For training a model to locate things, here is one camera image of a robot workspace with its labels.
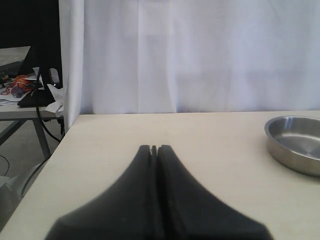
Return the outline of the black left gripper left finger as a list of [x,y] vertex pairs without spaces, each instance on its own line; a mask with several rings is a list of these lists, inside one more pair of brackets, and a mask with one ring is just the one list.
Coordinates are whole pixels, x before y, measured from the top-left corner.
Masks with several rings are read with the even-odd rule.
[[138,148],[124,173],[101,195],[58,218],[47,240],[153,240],[152,155]]

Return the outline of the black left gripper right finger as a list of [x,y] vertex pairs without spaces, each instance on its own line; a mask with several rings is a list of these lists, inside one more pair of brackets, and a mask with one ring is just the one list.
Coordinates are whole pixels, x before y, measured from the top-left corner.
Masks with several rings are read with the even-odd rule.
[[173,148],[162,145],[156,183],[167,240],[271,240],[268,228],[233,209],[202,186]]

